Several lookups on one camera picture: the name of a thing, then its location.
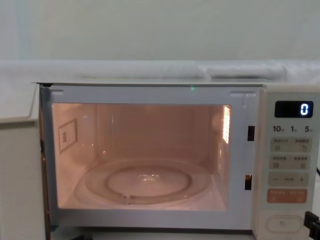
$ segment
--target white wall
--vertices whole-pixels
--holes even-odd
[[[24,59],[320,56],[319,0],[15,0],[15,4],[19,56]]]
[[[0,0],[0,60],[19,56],[15,9],[14,1]]]

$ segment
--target microwave oven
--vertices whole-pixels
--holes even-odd
[[[68,226],[308,239],[319,85],[164,77],[160,63],[147,77],[124,65],[133,77],[117,78],[108,64],[5,66],[23,88],[2,106],[21,116],[1,120],[0,235],[40,240]]]

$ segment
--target microwave door frame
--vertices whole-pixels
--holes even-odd
[[[256,141],[247,141],[248,126],[258,125],[261,85],[52,85],[42,87],[44,142],[50,222],[88,227],[252,229],[253,192],[245,190],[252,174]],[[136,103],[231,105],[230,172],[226,211],[64,209],[58,207],[53,103]]]

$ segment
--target countertop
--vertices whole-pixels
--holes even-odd
[[[320,177],[316,177],[313,209],[320,216]],[[52,240],[70,240],[80,232],[77,229],[57,229]],[[93,240],[253,240],[252,235],[197,234],[197,233],[147,233],[147,232],[92,232]]]

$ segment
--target door release button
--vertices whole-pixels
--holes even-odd
[[[303,221],[299,216],[272,216],[266,220],[266,229],[272,233],[296,233],[302,226]]]

